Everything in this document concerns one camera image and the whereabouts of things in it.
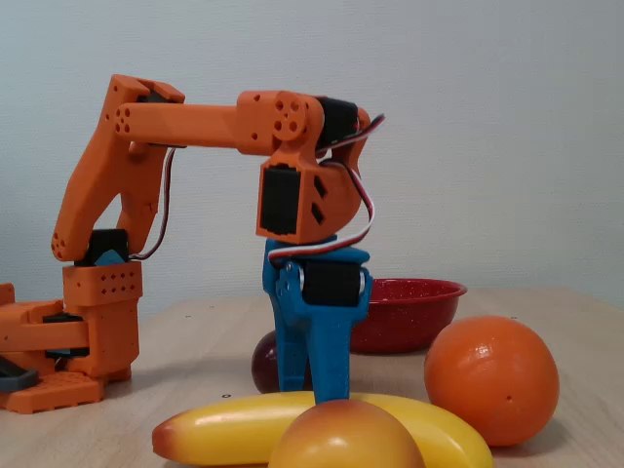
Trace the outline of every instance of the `red bowl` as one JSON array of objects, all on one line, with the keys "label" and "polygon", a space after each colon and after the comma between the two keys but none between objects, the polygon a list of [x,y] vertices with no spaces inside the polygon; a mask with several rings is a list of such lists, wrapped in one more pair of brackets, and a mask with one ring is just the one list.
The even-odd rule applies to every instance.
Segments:
[{"label": "red bowl", "polygon": [[409,353],[431,345],[457,310],[466,287],[430,279],[374,280],[369,315],[353,329],[351,351]]}]

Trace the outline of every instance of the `table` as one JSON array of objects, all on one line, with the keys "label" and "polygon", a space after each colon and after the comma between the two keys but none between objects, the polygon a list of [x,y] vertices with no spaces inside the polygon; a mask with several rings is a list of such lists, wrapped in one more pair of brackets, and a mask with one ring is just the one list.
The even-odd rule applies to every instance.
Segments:
[{"label": "table", "polygon": [[[555,417],[528,443],[494,451],[496,466],[624,466],[624,311],[563,288],[472,290],[456,318],[515,317],[559,366]],[[268,298],[187,301],[140,324],[133,379],[101,403],[33,415],[0,411],[0,467],[166,467],[151,431],[180,411],[257,393],[251,354],[272,330]],[[352,356],[352,389],[427,399],[424,353]]]}]

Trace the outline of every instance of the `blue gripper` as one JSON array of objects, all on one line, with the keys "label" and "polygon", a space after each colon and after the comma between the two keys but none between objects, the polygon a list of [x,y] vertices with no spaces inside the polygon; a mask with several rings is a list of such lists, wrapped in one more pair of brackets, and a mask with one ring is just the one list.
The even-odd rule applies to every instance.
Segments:
[{"label": "blue gripper", "polygon": [[[368,315],[372,277],[362,264],[370,255],[354,248],[288,259],[279,268],[268,253],[286,247],[266,241],[262,286],[271,298],[275,316],[280,391],[303,388],[306,362],[310,361],[316,404],[349,398],[349,349],[353,327]],[[314,259],[357,263],[364,275],[364,288],[356,306],[313,305],[303,300],[300,261]]]}]

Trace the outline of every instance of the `yellow banana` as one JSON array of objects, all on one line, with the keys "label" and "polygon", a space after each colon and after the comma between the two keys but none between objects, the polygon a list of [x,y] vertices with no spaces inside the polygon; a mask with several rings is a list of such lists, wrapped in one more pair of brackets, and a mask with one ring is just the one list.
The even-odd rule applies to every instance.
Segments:
[{"label": "yellow banana", "polygon": [[[445,409],[409,398],[352,393],[401,421],[427,468],[492,468],[491,452],[468,423]],[[223,400],[182,412],[152,434],[154,452],[194,465],[267,463],[289,425],[314,406],[312,392],[268,393]]]}]

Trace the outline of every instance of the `white wall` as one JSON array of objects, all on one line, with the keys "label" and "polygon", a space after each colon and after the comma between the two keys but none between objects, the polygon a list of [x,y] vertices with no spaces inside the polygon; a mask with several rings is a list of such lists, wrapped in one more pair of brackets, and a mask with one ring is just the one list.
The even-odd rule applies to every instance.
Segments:
[{"label": "white wall", "polygon": [[[377,277],[566,285],[624,305],[622,10],[618,0],[5,2],[0,277],[22,299],[61,294],[49,239],[64,186],[110,75],[125,73],[170,82],[187,102],[285,88],[385,112],[362,158],[379,210],[362,247]],[[177,153],[144,314],[261,291],[261,161]]]}]

